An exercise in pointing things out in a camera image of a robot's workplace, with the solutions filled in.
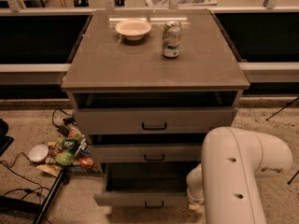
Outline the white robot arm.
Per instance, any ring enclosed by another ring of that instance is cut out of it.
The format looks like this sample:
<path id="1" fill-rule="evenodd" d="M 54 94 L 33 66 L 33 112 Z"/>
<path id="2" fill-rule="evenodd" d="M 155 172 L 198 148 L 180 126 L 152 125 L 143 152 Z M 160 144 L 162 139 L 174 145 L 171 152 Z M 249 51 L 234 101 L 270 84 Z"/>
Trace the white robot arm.
<path id="1" fill-rule="evenodd" d="M 188 201 L 205 207 L 206 224 L 266 224 L 256 180 L 291 167 L 290 148 L 274 135 L 216 128 L 204 139 L 201 163 L 186 177 Z"/>

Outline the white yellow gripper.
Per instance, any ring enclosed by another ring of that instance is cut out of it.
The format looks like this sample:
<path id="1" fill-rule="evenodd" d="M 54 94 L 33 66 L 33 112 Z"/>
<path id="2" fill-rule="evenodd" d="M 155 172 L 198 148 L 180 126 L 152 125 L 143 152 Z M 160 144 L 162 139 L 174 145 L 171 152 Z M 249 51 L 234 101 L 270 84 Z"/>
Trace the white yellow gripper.
<path id="1" fill-rule="evenodd" d="M 189 209 L 193 211 L 200 211 L 204 209 L 205 203 L 189 203 Z"/>

